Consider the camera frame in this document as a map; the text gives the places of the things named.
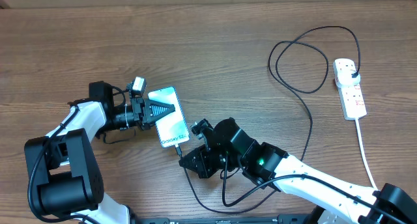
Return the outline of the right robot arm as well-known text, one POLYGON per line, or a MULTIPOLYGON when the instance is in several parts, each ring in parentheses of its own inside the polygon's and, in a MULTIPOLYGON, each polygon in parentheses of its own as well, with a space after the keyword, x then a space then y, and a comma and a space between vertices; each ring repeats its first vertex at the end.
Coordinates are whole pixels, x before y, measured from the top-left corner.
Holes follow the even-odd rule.
POLYGON ((416 201, 401 188, 385 184, 381 190, 342 181, 316 170, 269 143, 258 143, 233 118, 215 126, 203 119, 192 133, 204 140, 179 160, 179 165, 210 178, 215 172, 242 169, 255 188, 267 186, 301 197, 347 223, 415 223, 416 201))

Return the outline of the Samsung Galaxy smartphone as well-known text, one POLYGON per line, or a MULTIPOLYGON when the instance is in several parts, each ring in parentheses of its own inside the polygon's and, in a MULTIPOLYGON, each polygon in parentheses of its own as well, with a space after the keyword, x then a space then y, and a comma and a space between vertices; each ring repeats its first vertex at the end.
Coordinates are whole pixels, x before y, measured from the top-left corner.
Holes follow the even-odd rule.
POLYGON ((175 110, 156 121, 156 129, 163 148, 187 142, 190 134, 174 87, 166 87, 148 93, 150 100, 174 105, 175 110))

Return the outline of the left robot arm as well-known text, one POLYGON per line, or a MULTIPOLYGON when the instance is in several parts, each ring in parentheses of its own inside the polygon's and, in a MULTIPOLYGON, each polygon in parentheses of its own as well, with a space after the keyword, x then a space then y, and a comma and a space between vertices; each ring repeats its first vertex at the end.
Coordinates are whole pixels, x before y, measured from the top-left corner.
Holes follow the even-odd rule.
POLYGON ((128 206, 105 193, 91 141, 113 130, 148 130, 175 112, 173 104, 144 98, 145 87, 141 77, 125 90, 104 81, 90 83, 88 98, 71 102, 68 116, 56 129, 26 142, 27 198, 37 219, 138 223, 128 206))

